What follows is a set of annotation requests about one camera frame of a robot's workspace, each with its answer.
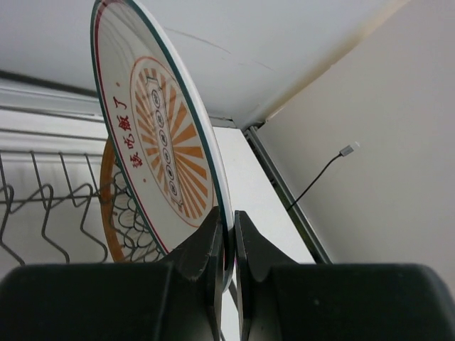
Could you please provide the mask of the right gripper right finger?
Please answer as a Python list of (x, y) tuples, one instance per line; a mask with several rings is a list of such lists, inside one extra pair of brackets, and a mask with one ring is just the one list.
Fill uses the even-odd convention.
[(245, 211), (235, 213), (241, 340), (298, 340), (302, 267), (264, 237)]

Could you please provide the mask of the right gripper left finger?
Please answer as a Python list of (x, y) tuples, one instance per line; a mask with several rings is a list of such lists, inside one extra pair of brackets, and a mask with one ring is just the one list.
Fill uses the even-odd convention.
[(219, 340), (223, 227), (214, 207), (201, 226), (164, 258), (168, 266), (160, 340)]

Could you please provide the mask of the flower pattern plate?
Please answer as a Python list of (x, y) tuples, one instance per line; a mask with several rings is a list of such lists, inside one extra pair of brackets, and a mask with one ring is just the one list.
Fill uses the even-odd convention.
[(113, 261), (146, 263), (165, 256), (136, 208), (110, 140), (102, 154), (100, 209)]

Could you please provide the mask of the orange sunburst plate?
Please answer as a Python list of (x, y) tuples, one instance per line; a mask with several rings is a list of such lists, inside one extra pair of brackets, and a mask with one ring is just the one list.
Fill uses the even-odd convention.
[(214, 128), (190, 73), (138, 1), (96, 1), (92, 68), (114, 154), (145, 227), (168, 254), (217, 210), (232, 280), (234, 213)]

